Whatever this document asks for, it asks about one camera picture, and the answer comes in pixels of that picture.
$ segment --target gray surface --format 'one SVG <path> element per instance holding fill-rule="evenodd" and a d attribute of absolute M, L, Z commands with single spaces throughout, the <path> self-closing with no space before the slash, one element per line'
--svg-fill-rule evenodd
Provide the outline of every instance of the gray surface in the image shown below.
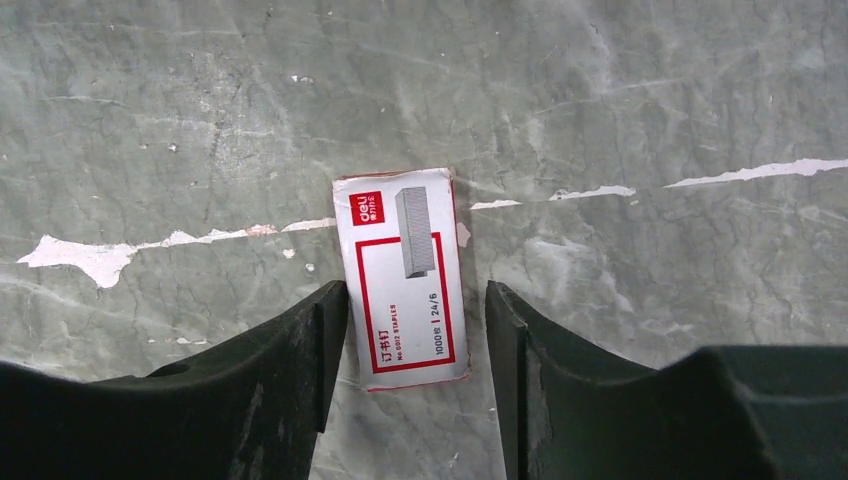
<path fill-rule="evenodd" d="M 349 345 L 316 479 L 503 477 L 490 278 L 653 366 L 848 342 L 844 170 L 657 188 L 848 159 L 844 1 L 21 0 L 0 21 L 7 360 L 146 374 L 342 278 L 332 228 L 144 250 L 108 289 L 17 264 L 42 235 L 281 227 L 332 215 L 339 176 L 456 168 L 475 373 L 369 395 Z M 602 185 L 639 193 L 538 202 Z M 531 203 L 468 210 L 495 199 Z"/>

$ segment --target white box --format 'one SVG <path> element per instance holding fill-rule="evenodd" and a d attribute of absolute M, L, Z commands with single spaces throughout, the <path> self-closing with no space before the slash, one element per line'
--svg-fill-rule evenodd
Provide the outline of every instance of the white box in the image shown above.
<path fill-rule="evenodd" d="M 434 168 L 333 182 L 369 391 L 469 373 L 452 177 Z"/>

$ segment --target deli logo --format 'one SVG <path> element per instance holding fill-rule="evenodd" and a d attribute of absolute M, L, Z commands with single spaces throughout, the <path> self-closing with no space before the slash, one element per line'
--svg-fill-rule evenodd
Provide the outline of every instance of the deli logo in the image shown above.
<path fill-rule="evenodd" d="M 383 223 L 383 195 L 380 192 L 356 193 L 350 196 L 350 209 L 353 214 L 353 226 Z"/>

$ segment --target red frame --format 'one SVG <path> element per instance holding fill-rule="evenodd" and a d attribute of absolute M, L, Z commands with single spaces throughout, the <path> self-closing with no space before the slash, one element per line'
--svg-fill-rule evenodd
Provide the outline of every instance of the red frame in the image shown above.
<path fill-rule="evenodd" d="M 356 242 L 356 261 L 359 265 L 359 284 L 362 288 L 362 303 L 365 308 L 365 326 L 368 329 L 368 347 L 371 350 L 371 369 L 374 373 L 389 373 L 403 370 L 412 370 L 415 368 L 432 367 L 435 365 L 448 365 L 456 362 L 456 352 L 453 346 L 453 325 L 451 324 L 450 300 L 448 299 L 448 284 L 445 277 L 445 256 L 442 251 L 442 235 L 439 232 L 433 232 L 433 239 L 436 240 L 436 258 L 439 262 L 439 280 L 442 284 L 442 309 L 445 312 L 445 329 L 447 331 L 448 340 L 448 357 L 437 360 L 425 360 L 423 362 L 404 363 L 400 365 L 390 365 L 380 367 L 377 365 L 377 346 L 374 342 L 374 329 L 371 324 L 371 305 L 368 303 L 368 288 L 365 285 L 365 261 L 362 259 L 362 249 L 365 247 L 373 247 L 377 245 L 387 245 L 390 243 L 400 243 L 400 237 L 377 238 L 374 240 L 365 240 Z"/>

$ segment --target white and red box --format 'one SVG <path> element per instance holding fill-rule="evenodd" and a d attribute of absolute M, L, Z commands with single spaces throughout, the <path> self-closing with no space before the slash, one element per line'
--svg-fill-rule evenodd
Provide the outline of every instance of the white and red box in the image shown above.
<path fill-rule="evenodd" d="M 434 168 L 333 182 L 369 391 L 468 375 L 452 179 Z"/>

